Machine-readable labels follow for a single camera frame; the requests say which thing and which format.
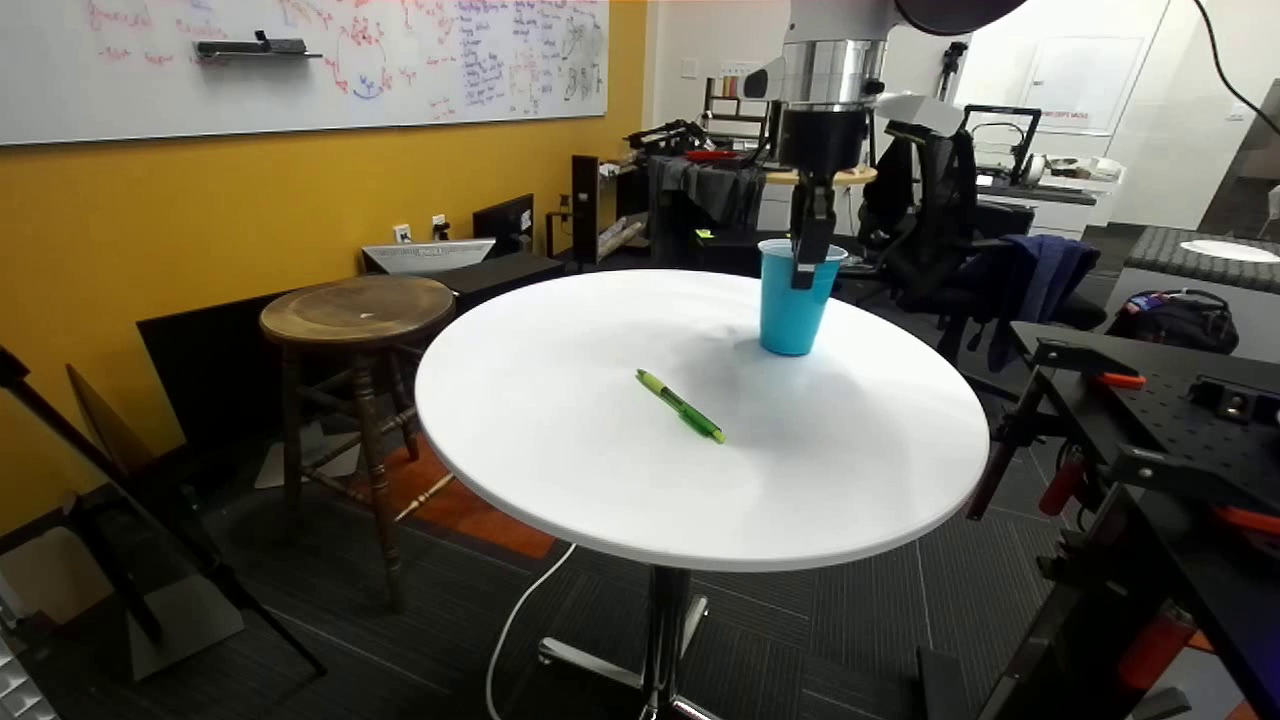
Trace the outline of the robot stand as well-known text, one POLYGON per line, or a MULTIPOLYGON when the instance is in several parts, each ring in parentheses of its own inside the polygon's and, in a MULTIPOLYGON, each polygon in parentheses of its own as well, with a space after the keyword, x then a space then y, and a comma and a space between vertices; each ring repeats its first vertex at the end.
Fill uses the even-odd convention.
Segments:
POLYGON ((1221 521, 1280 518, 1280 365, 1016 322, 1137 369, 1139 389, 1056 370, 1042 413, 1083 434, 1103 500, 1041 556, 1053 587, 975 712, 956 659, 916 655, 922 720, 1126 720, 1202 634, 1260 720, 1280 720, 1280 538, 1221 521))

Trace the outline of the cluttered desk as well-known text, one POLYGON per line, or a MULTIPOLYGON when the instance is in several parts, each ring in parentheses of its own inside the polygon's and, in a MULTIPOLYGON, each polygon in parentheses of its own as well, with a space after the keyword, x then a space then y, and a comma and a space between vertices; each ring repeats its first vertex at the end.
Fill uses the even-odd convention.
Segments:
POLYGON ((571 158, 564 217, 571 258, 580 269, 607 263, 635 238, 646 241, 650 266, 696 269, 705 263, 700 231, 710 232, 714 243, 732 247, 719 260, 730 266, 744 256, 735 247, 760 233, 760 205, 768 188, 787 192, 792 213, 780 233, 795 240, 801 222, 810 217, 803 200, 810 199, 813 190, 824 190, 826 238, 833 240, 838 187, 868 184, 876 177, 874 169, 846 159, 846 169, 822 184, 815 174, 762 165, 756 151, 721 152, 709 145, 703 128, 689 120, 672 120, 626 140, 635 155, 620 168, 617 220, 607 228, 600 227, 599 213, 605 163, 594 155, 571 158))

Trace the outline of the whiteboard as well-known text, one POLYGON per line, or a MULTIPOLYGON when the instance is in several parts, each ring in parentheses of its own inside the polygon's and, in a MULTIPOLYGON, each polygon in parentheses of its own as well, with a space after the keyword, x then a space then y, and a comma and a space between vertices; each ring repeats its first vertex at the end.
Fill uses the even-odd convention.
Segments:
POLYGON ((0 0, 0 147, 600 117, 608 0, 0 0), (303 38, 323 59, 209 60, 303 38))

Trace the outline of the whiteboard marker tray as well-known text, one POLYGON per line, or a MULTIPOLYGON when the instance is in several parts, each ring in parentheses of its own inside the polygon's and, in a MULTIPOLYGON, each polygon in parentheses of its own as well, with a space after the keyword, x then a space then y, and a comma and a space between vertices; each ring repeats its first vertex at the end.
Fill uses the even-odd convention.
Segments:
POLYGON ((197 56, 209 60, 236 58, 311 60, 324 58, 321 53, 311 50, 303 38, 271 37, 264 29, 256 31, 255 38, 250 41, 198 40, 193 41, 192 45, 197 56))

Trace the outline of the grey cushioned bench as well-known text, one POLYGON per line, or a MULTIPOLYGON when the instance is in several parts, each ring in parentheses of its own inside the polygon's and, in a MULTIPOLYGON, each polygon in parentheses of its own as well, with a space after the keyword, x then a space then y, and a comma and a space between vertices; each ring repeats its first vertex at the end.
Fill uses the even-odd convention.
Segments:
POLYGON ((1238 357, 1280 363, 1280 263, 1235 263, 1180 249, 1192 240, 1224 240, 1280 254, 1280 242, 1151 227, 1135 242, 1105 304, 1115 314, 1140 291, 1202 290, 1225 299, 1240 342, 1238 357))

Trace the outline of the black backpack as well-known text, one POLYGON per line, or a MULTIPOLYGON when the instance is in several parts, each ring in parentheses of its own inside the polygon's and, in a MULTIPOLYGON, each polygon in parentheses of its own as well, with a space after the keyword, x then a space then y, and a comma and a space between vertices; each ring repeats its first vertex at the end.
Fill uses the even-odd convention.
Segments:
POLYGON ((1233 354, 1240 342, 1229 302, 1192 288, 1134 293, 1106 334, 1221 355, 1233 354))

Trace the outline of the black monitor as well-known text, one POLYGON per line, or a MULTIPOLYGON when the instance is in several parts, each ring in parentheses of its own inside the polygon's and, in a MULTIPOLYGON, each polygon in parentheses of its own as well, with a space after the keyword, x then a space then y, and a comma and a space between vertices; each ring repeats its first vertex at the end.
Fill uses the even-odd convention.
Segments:
POLYGON ((520 195, 476 210, 472 214, 475 238, 493 241, 485 259, 493 260, 518 252, 531 252, 534 246, 532 214, 532 193, 520 195))

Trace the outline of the green pen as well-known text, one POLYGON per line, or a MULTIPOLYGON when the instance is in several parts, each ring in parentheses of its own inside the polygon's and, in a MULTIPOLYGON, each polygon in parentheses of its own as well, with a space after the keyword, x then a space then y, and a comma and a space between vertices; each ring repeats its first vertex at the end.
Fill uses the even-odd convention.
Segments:
POLYGON ((699 436, 713 439, 718 445, 726 442, 723 430, 690 402, 680 397, 667 384, 643 369, 636 370, 636 378, 652 395, 671 407, 677 416, 691 427, 699 436))

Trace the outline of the office chair with clothes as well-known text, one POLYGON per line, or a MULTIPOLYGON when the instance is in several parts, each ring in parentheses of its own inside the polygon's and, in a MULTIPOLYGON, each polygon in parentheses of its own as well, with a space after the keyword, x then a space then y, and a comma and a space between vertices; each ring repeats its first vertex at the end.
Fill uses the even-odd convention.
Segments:
POLYGON ((940 354, 986 345, 993 372, 1011 359, 1011 324, 1093 331, 1105 310, 1078 293, 1100 251, 1030 231, 1029 210, 983 204, 972 136, 891 122, 863 193, 859 242, 905 313, 940 319, 940 354))

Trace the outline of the orange handled clamp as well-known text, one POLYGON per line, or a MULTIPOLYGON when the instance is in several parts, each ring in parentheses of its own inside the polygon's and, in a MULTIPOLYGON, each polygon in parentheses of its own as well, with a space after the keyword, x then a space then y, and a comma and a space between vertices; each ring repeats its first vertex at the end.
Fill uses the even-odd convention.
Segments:
POLYGON ((1140 373, 1120 363, 1097 348, 1074 345, 1061 340, 1039 337, 1028 364, 1030 379, 1018 396, 1011 413, 1000 420, 992 432, 995 450, 977 484, 966 510, 966 519, 979 521, 996 495, 1009 464, 1019 448, 1033 445, 1043 437, 1061 437, 1078 447, 1083 446, 1083 434, 1071 428, 1071 423, 1059 410, 1042 413, 1039 406, 1052 388, 1051 377, 1056 370, 1074 372, 1084 382, 1097 387, 1116 389, 1139 389, 1146 384, 1140 373))
MULTIPOLYGON (((1082 514, 1096 512, 1105 497, 1103 487, 1093 475, 1094 466, 1087 460, 1082 447, 1071 441, 1064 441, 1055 460, 1053 475, 1039 498, 1039 511, 1057 516, 1074 502, 1078 511, 1076 527, 1083 529, 1082 514)), ((1230 507, 1219 507, 1213 511, 1217 519, 1230 527, 1280 538, 1280 518, 1230 507)))

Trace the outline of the blue plastic cup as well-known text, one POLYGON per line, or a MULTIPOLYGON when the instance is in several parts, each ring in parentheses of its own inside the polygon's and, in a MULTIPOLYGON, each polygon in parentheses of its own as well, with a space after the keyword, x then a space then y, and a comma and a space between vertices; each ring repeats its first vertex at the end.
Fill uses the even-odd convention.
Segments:
POLYGON ((841 266, 849 251, 831 245, 826 259, 803 265, 794 256, 787 238, 764 240, 762 254, 760 345, 783 355, 803 356, 812 351, 841 266))

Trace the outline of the wooden stool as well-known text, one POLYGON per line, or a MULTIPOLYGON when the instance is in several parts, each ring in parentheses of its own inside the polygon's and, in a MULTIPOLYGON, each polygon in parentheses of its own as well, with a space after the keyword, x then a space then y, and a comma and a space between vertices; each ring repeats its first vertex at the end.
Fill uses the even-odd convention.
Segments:
POLYGON ((440 282, 389 274, 291 291, 259 315, 264 337, 280 352, 285 503, 300 506, 305 480, 364 500, 372 511, 394 611, 404 603, 397 536, 403 514, 393 507, 383 442, 397 432, 407 459, 421 459, 410 373, 454 315, 454 293, 440 282), (351 419, 357 436, 306 460, 307 406, 351 419))

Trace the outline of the white round plate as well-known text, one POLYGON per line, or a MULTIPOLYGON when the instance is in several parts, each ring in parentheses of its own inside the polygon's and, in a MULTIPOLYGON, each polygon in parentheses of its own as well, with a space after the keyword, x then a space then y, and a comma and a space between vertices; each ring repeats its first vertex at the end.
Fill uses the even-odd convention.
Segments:
POLYGON ((1275 254, 1267 249, 1256 247, 1247 243, 1224 241, 1224 240, 1192 240, 1180 243, 1180 249, 1188 252, 1198 252, 1216 259, 1235 261, 1235 263, 1253 263, 1253 264, 1277 264, 1280 263, 1280 254, 1275 254))

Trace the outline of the black low cabinet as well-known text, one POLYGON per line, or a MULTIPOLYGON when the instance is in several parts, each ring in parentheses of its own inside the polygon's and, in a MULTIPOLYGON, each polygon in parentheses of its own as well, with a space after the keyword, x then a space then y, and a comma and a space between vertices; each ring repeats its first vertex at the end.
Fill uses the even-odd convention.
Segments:
MULTIPOLYGON (((511 254, 431 273, 454 292, 463 314, 502 293, 564 275, 566 265, 511 254)), ((280 351, 261 332, 276 293, 137 322, 186 443, 200 448, 236 437, 271 437, 282 428, 280 351)))

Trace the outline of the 3d printer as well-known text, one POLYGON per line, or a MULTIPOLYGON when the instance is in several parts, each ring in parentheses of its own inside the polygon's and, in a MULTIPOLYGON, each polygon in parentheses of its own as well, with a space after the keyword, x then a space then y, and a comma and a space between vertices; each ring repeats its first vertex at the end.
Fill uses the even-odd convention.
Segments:
POLYGON ((1046 155, 1032 150, 1041 118, 1039 108, 964 108, 963 128, 972 136, 979 186, 1032 188, 1041 182, 1046 155))

